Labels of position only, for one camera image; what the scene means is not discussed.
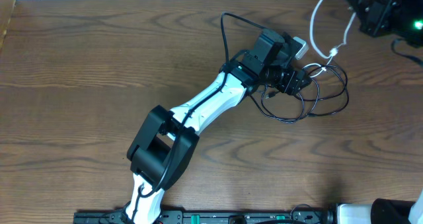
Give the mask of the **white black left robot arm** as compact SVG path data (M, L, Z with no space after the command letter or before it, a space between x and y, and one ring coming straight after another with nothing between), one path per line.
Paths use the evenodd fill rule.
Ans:
M238 105L260 86L295 95L311 83L304 71L291 66L307 52L306 41L264 29L251 50L227 57L215 81L194 98L166 110L152 109L127 152L134 174L128 223L153 223L164 193L184 173L199 135L218 116Z

